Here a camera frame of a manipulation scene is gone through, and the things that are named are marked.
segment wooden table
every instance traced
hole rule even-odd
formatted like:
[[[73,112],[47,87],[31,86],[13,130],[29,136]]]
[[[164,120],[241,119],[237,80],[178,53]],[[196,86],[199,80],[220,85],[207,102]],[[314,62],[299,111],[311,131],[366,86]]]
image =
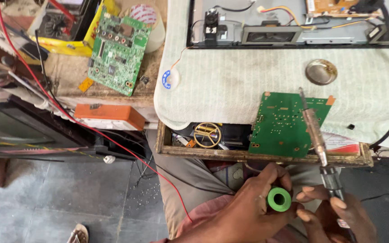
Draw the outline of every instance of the wooden table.
[[[154,4],[159,9],[166,27],[167,0],[116,0],[116,2],[120,4],[122,12],[137,3]],[[130,105],[143,115],[146,121],[157,123],[159,119],[154,109],[154,89],[163,49],[164,44],[157,51],[145,54],[138,79],[144,75],[149,78],[149,82],[144,84],[137,81],[131,97],[99,83],[94,83],[85,93],[79,90],[78,86],[87,77],[88,72],[88,58],[85,57],[50,54],[46,61],[46,74],[54,82],[57,98],[71,108],[76,107],[78,103]]]

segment green foam grip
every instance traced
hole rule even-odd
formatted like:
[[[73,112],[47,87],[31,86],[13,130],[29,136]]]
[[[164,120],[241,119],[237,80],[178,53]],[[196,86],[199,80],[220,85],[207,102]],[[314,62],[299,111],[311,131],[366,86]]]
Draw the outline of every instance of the green foam grip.
[[[284,212],[290,208],[292,197],[285,189],[273,186],[267,196],[267,205],[277,212]]]

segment sandal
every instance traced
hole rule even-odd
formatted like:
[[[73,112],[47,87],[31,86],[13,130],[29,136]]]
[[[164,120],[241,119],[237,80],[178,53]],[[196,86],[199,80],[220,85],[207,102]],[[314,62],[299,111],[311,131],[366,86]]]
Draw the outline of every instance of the sandal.
[[[87,228],[83,224],[77,224],[71,232],[67,243],[88,243],[89,234]]]

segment green circuit board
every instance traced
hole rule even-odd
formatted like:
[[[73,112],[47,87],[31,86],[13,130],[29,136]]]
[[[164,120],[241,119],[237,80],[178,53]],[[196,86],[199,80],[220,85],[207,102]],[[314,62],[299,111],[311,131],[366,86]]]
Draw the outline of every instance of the green circuit board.
[[[100,16],[88,77],[131,96],[151,33],[151,25],[106,12]]]
[[[306,98],[322,126],[335,99]],[[249,153],[303,158],[311,146],[299,94],[264,92]]]

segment pants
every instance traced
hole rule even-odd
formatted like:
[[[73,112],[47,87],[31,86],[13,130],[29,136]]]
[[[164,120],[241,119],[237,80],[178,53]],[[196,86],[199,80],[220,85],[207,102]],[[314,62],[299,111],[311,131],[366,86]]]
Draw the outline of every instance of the pants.
[[[148,144],[153,152],[155,163],[168,172],[176,175],[177,177],[185,180],[186,182],[195,185],[203,189],[209,189],[219,191],[223,193],[233,193],[224,183],[217,179],[205,166],[202,160],[198,159],[185,159],[178,157],[165,157],[156,153],[155,144],[157,139],[156,130],[147,131]],[[294,197],[301,188],[306,185],[319,185],[322,184],[321,176],[319,174],[319,167],[317,166],[287,166],[286,169],[289,171],[292,179],[292,185],[294,189]],[[183,182],[175,179],[162,169],[157,168],[157,171],[165,176],[170,182],[172,182],[179,190],[181,197],[184,201],[187,212],[190,212],[198,205],[207,202],[211,199],[222,196],[222,194],[202,191],[193,188]],[[181,221],[186,217],[184,208],[181,205],[181,201],[176,193],[176,190],[163,178],[159,177],[160,180],[160,191],[162,193],[164,212],[166,223],[169,231],[169,239],[173,240],[176,237],[176,233]],[[304,204],[306,209],[315,211],[319,206],[319,202],[310,202]],[[292,225],[305,233],[304,226],[299,219],[292,222]]]

